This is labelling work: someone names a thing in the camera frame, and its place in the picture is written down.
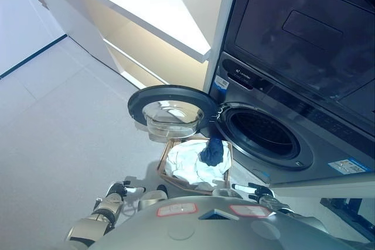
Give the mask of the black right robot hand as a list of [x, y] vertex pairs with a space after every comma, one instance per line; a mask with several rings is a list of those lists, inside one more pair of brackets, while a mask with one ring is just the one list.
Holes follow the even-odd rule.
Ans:
[[268, 187], [255, 183], [248, 183], [247, 186], [233, 183], [231, 188], [247, 193], [248, 198], [256, 202], [259, 202], [260, 198], [264, 196], [274, 197], [274, 193]]

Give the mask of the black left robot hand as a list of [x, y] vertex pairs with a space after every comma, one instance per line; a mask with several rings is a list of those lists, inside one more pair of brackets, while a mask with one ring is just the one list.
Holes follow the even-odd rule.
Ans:
[[123, 203], [128, 195], [146, 192], [145, 187], [133, 187], [130, 184], [131, 182], [128, 180], [112, 183], [107, 190], [104, 200], [109, 203]]

